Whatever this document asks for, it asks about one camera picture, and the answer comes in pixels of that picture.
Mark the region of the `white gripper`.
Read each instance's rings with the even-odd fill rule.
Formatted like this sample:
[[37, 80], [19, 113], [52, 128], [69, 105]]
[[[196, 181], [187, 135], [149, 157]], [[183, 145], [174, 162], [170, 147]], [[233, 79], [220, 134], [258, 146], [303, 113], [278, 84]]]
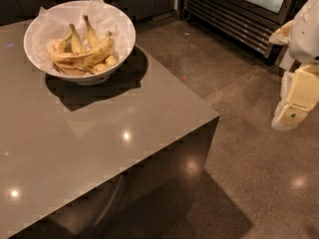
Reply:
[[[271, 34], [268, 41], [287, 45], [290, 56], [300, 63], [319, 63], [319, 0], [308, 0], [290, 20]], [[294, 73], [285, 72], [281, 101], [274, 113], [272, 127], [291, 130], [298, 127], [319, 103], [319, 66], [307, 65]]]

